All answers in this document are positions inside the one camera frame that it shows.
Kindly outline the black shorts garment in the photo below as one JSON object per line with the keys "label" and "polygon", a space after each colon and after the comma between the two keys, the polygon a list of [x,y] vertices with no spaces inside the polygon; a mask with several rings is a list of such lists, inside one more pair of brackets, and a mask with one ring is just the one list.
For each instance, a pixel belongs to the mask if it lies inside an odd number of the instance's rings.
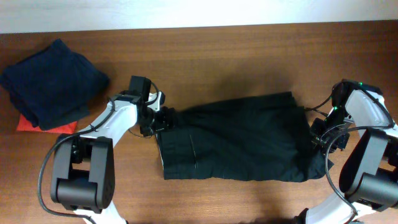
{"label": "black shorts garment", "polygon": [[305,182],[333,165],[314,148],[291,92],[165,113],[171,126],[157,133],[165,179]]}

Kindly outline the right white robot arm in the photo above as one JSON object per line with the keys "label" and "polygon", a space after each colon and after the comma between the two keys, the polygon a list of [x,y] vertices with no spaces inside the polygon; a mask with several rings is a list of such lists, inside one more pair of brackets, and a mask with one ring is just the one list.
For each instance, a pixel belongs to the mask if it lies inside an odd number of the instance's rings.
{"label": "right white robot arm", "polygon": [[382,91],[352,80],[336,83],[328,97],[332,109],[317,118],[312,144],[325,156],[346,147],[350,134],[360,139],[346,160],[333,193],[321,204],[306,208],[294,223],[359,223],[359,218],[397,208],[397,123],[388,112]]}

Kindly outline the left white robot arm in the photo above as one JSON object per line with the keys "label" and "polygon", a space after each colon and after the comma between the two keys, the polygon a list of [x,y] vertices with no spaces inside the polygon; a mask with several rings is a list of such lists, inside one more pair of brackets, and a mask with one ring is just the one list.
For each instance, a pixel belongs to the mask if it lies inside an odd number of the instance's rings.
{"label": "left white robot arm", "polygon": [[50,198],[86,223],[126,223],[112,201],[115,191],[114,147],[124,133],[139,125],[155,133],[165,95],[141,96],[126,91],[108,100],[105,110],[86,128],[61,135],[53,146]]}

